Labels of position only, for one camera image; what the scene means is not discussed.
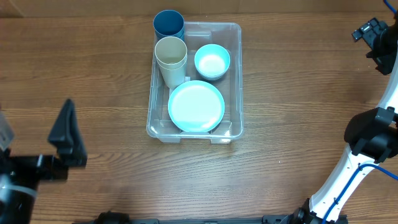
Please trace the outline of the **blue cup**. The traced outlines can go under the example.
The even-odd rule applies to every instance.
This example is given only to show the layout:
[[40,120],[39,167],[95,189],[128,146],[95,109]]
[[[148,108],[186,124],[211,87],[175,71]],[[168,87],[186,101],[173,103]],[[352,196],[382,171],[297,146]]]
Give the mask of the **blue cup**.
[[153,26],[158,39],[168,36],[179,38],[182,31],[185,30],[185,21],[181,13],[164,10],[154,17]]
[[182,31],[181,36],[179,38],[185,41],[185,30]]

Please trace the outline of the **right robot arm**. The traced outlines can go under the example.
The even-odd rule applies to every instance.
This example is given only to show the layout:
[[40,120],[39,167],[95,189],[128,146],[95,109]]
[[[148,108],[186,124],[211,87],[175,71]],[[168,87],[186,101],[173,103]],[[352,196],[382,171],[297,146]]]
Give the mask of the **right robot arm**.
[[321,188],[282,223],[347,223],[341,210],[361,181],[380,164],[397,155],[397,25],[371,19],[352,33],[371,49],[376,70],[390,79],[374,109],[348,123],[343,154]]

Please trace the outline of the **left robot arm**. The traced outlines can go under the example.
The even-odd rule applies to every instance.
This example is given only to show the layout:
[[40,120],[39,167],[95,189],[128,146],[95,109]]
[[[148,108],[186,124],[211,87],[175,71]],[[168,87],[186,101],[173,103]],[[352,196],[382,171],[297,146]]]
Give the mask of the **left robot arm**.
[[29,223],[41,181],[67,180],[72,167],[85,167],[87,153],[75,105],[63,104],[47,138],[56,155],[11,156],[14,133],[1,114],[1,223]]

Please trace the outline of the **beige cup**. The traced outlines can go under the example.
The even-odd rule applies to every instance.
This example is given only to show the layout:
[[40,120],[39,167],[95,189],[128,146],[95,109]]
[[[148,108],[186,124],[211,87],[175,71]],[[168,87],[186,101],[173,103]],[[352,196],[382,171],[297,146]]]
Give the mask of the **beige cup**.
[[182,63],[181,66],[173,69],[166,68],[165,66],[161,65],[159,61],[157,61],[157,64],[159,65],[165,84],[170,89],[175,89],[177,86],[185,82],[187,67],[186,60]]
[[157,62],[169,70],[181,67],[187,60],[187,46],[177,37],[160,39],[155,45],[154,53]]

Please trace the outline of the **light blue plate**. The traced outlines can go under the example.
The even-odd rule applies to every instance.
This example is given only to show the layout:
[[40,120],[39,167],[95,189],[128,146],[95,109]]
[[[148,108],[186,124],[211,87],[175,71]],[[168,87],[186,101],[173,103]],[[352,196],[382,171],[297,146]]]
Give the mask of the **light blue plate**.
[[225,102],[214,85],[192,80],[176,87],[169,97],[167,109],[172,122],[182,131],[204,133],[221,123]]

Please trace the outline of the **light blue bowl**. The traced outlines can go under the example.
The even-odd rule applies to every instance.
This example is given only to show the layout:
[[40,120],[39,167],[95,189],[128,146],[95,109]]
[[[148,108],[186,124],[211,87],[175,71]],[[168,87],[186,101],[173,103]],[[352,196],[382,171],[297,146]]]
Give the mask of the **light blue bowl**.
[[214,81],[220,79],[228,71],[231,56],[221,45],[206,44],[196,51],[194,64],[202,78]]

